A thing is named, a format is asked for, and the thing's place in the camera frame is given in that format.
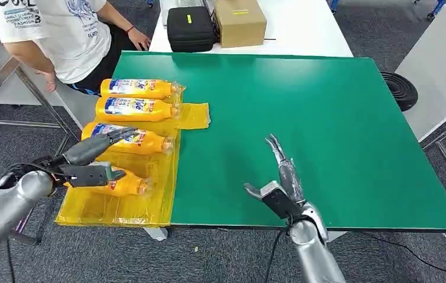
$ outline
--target white t-shirt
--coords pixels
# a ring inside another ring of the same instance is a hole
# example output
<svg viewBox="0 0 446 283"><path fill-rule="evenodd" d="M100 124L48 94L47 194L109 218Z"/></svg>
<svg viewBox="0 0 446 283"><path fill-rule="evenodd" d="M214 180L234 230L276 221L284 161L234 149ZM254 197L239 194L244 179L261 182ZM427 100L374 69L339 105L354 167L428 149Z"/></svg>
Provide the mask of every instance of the white t-shirt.
<svg viewBox="0 0 446 283"><path fill-rule="evenodd" d="M84 79L110 50L98 21L106 0L0 0L1 42L33 41L66 84Z"/></svg>

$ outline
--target white table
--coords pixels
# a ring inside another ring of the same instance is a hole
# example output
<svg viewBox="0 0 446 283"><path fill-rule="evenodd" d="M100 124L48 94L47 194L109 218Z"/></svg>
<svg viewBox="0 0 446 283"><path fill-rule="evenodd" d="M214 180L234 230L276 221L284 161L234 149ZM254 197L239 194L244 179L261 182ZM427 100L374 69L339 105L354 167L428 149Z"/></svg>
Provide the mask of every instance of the white table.
<svg viewBox="0 0 446 283"><path fill-rule="evenodd" d="M214 44L208 53L353 57L325 0L258 0L258 3L267 19L265 38L275 40L236 48ZM150 51L172 52L161 17Z"/></svg>
<svg viewBox="0 0 446 283"><path fill-rule="evenodd" d="M446 121L446 5L398 66L417 88L416 105L404 113L417 140Z"/></svg>

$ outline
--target shirt graphic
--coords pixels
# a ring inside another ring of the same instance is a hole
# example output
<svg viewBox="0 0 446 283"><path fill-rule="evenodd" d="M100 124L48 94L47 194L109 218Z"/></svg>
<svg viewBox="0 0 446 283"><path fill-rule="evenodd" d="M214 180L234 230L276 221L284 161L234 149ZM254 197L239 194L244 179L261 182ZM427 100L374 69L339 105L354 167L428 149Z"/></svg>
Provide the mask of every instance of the shirt graphic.
<svg viewBox="0 0 446 283"><path fill-rule="evenodd" d="M98 35L98 17L87 0L65 0L65 3L68 12L81 20L87 37L93 38Z"/></svg>
<svg viewBox="0 0 446 283"><path fill-rule="evenodd" d="M83 19L90 20L96 17L96 13L86 0L65 0L65 2L67 3L68 11L81 21Z"/></svg>
<svg viewBox="0 0 446 283"><path fill-rule="evenodd" d="M4 7L9 1L0 0L0 6ZM41 16L37 5L30 0L11 1L13 9L4 10L6 23L12 24L15 28L33 28L41 26Z"/></svg>

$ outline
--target blue table leg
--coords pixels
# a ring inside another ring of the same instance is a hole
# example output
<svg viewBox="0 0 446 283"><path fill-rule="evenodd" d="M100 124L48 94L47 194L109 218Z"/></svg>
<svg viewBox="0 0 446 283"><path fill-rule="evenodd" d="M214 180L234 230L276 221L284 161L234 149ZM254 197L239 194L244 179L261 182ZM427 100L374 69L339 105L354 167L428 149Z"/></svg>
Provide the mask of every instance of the blue table leg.
<svg viewBox="0 0 446 283"><path fill-rule="evenodd" d="M335 11L337 11L337 2L339 2L339 0L332 0L331 11L333 14L335 14Z"/></svg>
<svg viewBox="0 0 446 283"><path fill-rule="evenodd" d="M443 5L446 4L446 0L438 0L438 3L436 4L436 7L427 14L427 20L431 21L434 19L434 17L440 12L441 8L443 8Z"/></svg>

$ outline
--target cardboard box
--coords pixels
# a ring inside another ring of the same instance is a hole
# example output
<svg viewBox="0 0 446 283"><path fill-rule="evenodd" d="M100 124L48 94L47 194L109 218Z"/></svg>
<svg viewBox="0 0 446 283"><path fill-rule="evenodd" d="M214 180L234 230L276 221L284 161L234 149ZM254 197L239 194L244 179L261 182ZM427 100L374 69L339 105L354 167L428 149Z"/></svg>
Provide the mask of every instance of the cardboard box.
<svg viewBox="0 0 446 283"><path fill-rule="evenodd" d="M221 47L263 45L266 18L257 0L216 0Z"/></svg>

